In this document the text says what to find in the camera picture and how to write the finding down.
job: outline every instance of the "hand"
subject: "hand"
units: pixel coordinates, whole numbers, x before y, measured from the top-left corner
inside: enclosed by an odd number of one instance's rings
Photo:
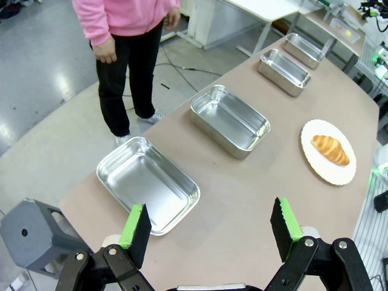
[[[165,27],[167,31],[176,29],[178,26],[179,20],[181,19],[181,12],[179,8],[172,8],[172,10],[167,14],[169,18],[169,23]]]
[[[116,44],[112,36],[100,45],[93,45],[92,48],[97,60],[108,64],[117,61]]]

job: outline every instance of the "black pants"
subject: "black pants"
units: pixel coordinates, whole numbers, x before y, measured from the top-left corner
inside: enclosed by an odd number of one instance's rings
[[[162,28],[163,22],[143,35],[113,36],[117,61],[111,64],[97,61],[101,111],[115,136],[129,134],[129,119],[122,100],[128,66],[135,113],[141,118],[149,118],[155,113],[152,80]]]

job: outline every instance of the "sneaker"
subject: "sneaker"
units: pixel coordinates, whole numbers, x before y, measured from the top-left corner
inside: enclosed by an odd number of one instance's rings
[[[156,109],[154,115],[152,115],[150,118],[141,118],[141,120],[151,124],[156,124],[163,118],[164,115],[158,109]]]
[[[124,136],[116,136],[116,146],[119,147],[122,144],[125,144],[127,141],[129,141],[132,137],[130,135],[124,135]]]

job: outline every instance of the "person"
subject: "person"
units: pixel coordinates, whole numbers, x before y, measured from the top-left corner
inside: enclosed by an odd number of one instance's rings
[[[122,100],[127,67],[136,115],[151,124],[163,119],[152,104],[153,71],[163,20],[166,30],[177,27],[180,0],[73,0],[73,6],[96,57],[102,115],[119,146],[130,139]]]

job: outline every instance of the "screw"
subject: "screw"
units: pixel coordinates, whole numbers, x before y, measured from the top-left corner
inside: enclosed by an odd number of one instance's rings
[[[84,258],[84,254],[83,253],[77,253],[77,255],[75,256],[75,258],[80,261]]]
[[[339,244],[338,244],[338,246],[339,246],[341,249],[346,249],[346,248],[347,248],[347,244],[346,244],[346,242],[344,242],[344,241],[340,241]]]
[[[307,238],[305,241],[304,241],[304,244],[306,245],[306,247],[312,247],[314,245],[314,242],[312,239],[309,239]]]
[[[117,253],[116,249],[110,249],[109,250],[109,255],[113,256]]]

